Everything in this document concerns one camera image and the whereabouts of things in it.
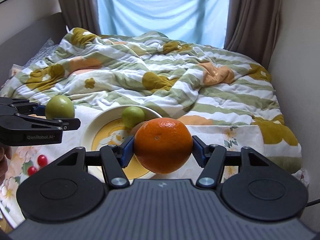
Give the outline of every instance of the yellow plate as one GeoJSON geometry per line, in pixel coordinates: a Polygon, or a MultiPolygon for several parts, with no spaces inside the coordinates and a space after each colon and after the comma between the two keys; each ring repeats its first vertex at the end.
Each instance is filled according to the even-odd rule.
{"type": "MultiPolygon", "coordinates": [[[[121,118],[114,120],[100,129],[96,134],[92,143],[92,151],[98,151],[101,147],[115,144],[120,145],[129,135],[130,130],[124,126],[121,118]]],[[[135,179],[146,175],[149,170],[144,168],[136,159],[135,155],[132,157],[129,165],[123,169],[124,174],[128,179],[135,179]]]]}
{"type": "MultiPolygon", "coordinates": [[[[133,105],[115,106],[98,114],[86,127],[82,136],[81,146],[84,146],[87,150],[96,150],[108,144],[120,145],[128,135],[128,131],[122,123],[121,115],[129,106],[133,105]]],[[[161,117],[161,115],[150,108],[144,106],[137,107],[143,110],[147,121],[161,117]]],[[[88,172],[104,182],[101,167],[89,166],[88,172]]],[[[155,175],[153,172],[145,169],[134,156],[128,167],[124,169],[124,173],[130,183],[136,178],[150,179],[155,175]]]]}

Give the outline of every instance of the window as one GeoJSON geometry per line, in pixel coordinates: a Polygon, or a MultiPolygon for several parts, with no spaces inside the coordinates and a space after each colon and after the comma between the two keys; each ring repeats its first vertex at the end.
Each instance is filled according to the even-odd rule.
{"type": "Polygon", "coordinates": [[[222,48],[229,0],[98,0],[103,34],[138,36],[151,30],[173,40],[222,48]]]}

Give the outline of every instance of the curtain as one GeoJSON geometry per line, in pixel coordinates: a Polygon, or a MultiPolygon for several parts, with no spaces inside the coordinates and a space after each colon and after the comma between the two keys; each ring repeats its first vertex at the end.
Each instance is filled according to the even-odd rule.
{"type": "Polygon", "coordinates": [[[229,0],[98,0],[103,34],[138,36],[151,30],[173,40],[224,45],[229,0]]]}
{"type": "Polygon", "coordinates": [[[59,0],[69,29],[80,27],[100,34],[97,0],[59,0]]]}
{"type": "Polygon", "coordinates": [[[278,28],[280,0],[230,0],[224,48],[268,68],[278,28]]]}

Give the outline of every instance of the blanket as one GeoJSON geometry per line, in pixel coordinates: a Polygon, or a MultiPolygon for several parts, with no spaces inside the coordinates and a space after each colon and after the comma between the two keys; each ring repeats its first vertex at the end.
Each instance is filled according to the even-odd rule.
{"type": "Polygon", "coordinates": [[[229,150],[237,145],[237,127],[258,125],[266,157],[290,173],[301,166],[300,144],[284,125],[271,76],[261,65],[155,31],[98,36],[74,28],[52,55],[15,75],[0,95],[41,104],[65,95],[75,106],[99,110],[142,105],[186,125],[227,125],[229,150]]]}

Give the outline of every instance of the green fruit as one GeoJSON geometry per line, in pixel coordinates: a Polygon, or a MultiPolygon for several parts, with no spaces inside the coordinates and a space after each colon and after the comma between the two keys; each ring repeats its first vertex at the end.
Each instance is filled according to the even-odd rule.
{"type": "Polygon", "coordinates": [[[45,107],[45,117],[50,120],[54,118],[74,118],[75,108],[66,96],[55,96],[49,100],[45,107]]]}
{"type": "Polygon", "coordinates": [[[124,126],[132,129],[138,123],[141,123],[145,120],[145,114],[140,107],[129,106],[122,112],[122,120],[124,126]]]}

